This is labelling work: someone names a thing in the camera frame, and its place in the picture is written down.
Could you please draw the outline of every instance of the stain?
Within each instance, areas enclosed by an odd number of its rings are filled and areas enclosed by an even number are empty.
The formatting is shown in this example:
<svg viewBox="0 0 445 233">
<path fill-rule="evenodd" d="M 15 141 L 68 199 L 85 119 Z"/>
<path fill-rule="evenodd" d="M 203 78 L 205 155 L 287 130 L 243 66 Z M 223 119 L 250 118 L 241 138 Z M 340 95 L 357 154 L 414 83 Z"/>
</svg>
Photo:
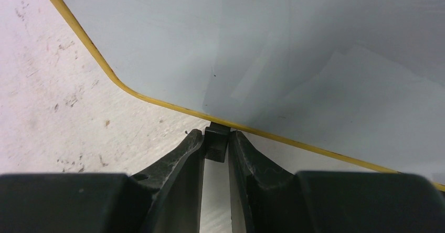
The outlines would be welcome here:
<svg viewBox="0 0 445 233">
<path fill-rule="evenodd" d="M 15 9 L 15 14 L 17 15 L 17 17 L 22 19 L 23 22 L 25 21 L 25 14 L 19 13 L 18 9 Z"/>
<path fill-rule="evenodd" d="M 65 105 L 73 107 L 75 103 L 78 102 L 76 94 L 72 94 L 71 96 L 68 96 L 65 98 Z"/>
<path fill-rule="evenodd" d="M 66 50 L 67 48 L 69 48 L 69 47 L 71 47 L 72 45 L 74 45 L 75 43 L 74 43 L 74 41 L 71 41 L 69 44 L 67 44 L 67 45 L 62 45 L 62 44 L 59 44 L 59 49 L 60 50 Z"/>
<path fill-rule="evenodd" d="M 55 56 L 57 56 L 57 60 L 56 60 L 56 62 L 54 63 L 54 67 L 57 67 L 57 64 L 59 64 L 59 60 L 60 60 L 60 54 L 59 54 L 59 51 L 57 51 L 57 52 L 55 53 Z"/>
<path fill-rule="evenodd" d="M 35 129 L 37 127 L 37 120 L 36 119 L 30 119 L 29 120 L 29 126 L 31 127 L 31 129 Z"/>
<path fill-rule="evenodd" d="M 99 83 L 99 80 L 96 79 L 92 84 L 91 84 L 91 88 L 94 88 L 94 86 L 96 86 Z"/>
<path fill-rule="evenodd" d="M 102 167 L 108 166 L 108 163 L 103 162 L 102 155 L 100 155 L 100 154 L 99 154 L 99 160 L 100 160 L 100 164 L 102 164 Z"/>
<path fill-rule="evenodd" d="M 83 85 L 79 86 L 79 93 L 83 94 L 85 92 L 85 90 L 83 89 Z"/>
</svg>

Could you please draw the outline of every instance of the concrete floor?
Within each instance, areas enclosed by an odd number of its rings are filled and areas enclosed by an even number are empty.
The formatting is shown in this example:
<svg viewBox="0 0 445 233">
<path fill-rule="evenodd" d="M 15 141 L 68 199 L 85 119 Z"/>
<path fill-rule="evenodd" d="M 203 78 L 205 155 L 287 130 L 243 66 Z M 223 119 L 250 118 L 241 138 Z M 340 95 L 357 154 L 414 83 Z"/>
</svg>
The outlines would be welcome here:
<svg viewBox="0 0 445 233">
<path fill-rule="evenodd" d="M 0 173 L 133 174 L 209 124 L 112 83 L 49 0 L 0 0 Z M 364 168 L 247 134 L 286 170 Z M 206 162 L 202 232 L 231 232 L 227 163 Z"/>
</svg>

